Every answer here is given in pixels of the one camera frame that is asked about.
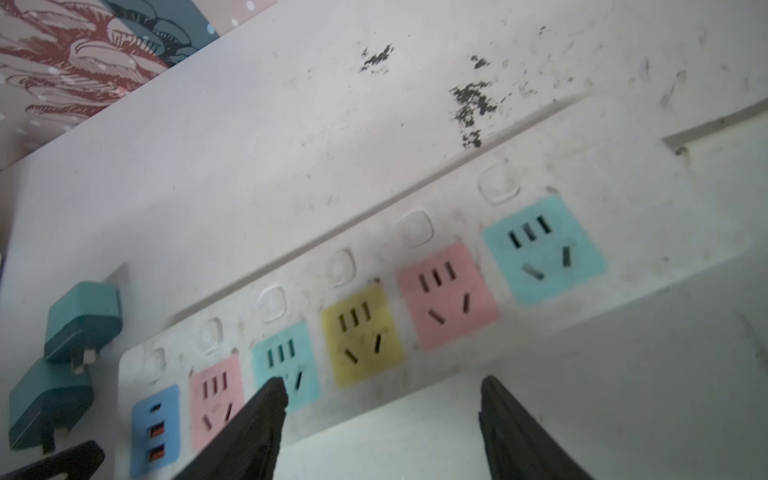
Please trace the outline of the teal plug adapter near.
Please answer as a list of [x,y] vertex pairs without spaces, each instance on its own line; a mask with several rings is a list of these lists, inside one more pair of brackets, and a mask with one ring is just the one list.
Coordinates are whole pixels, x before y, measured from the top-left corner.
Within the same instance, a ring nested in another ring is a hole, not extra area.
[[9,394],[8,439],[13,451],[56,449],[56,433],[69,431],[94,400],[87,371],[38,359]]

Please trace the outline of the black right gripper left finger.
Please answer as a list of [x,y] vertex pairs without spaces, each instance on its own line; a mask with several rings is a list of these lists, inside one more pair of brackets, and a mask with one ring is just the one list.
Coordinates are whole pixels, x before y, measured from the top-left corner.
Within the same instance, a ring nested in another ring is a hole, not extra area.
[[269,379],[176,477],[271,479],[280,451],[287,406],[283,379]]

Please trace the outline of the teal plug adapter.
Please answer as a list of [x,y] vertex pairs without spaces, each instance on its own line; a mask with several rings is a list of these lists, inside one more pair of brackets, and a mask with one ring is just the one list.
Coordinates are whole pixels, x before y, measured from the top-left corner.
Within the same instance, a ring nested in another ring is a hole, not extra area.
[[56,449],[56,433],[69,431],[94,400],[87,371],[38,359],[9,394],[8,439],[13,451]]
[[122,329],[118,287],[79,282],[49,309],[44,359],[54,364],[70,364],[74,373],[82,373]]

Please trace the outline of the teal plug adapter far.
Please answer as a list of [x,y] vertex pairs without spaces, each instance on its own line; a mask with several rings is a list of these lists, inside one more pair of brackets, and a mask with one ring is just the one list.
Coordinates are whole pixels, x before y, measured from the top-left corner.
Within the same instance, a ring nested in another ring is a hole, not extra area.
[[122,329],[118,287],[79,282],[49,309],[44,359],[54,364],[70,364],[74,373],[82,373]]

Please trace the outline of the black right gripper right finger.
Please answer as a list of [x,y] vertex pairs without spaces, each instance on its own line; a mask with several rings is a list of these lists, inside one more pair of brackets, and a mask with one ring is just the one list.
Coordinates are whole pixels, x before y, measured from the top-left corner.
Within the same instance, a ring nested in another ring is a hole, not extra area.
[[479,425],[493,479],[589,479],[495,376],[481,384]]

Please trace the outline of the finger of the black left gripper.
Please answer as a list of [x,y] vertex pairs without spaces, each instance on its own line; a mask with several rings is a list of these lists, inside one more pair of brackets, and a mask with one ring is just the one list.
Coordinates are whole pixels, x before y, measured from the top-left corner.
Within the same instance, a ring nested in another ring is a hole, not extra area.
[[93,440],[1,475],[2,480],[88,480],[105,460],[104,450]]

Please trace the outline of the white multicolour power strip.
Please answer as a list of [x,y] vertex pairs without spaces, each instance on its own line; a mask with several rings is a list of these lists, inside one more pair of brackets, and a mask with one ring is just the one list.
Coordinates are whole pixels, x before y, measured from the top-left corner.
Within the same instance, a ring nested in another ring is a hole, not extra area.
[[637,113],[582,100],[128,350],[114,475],[175,477],[273,378],[291,444],[749,243]]

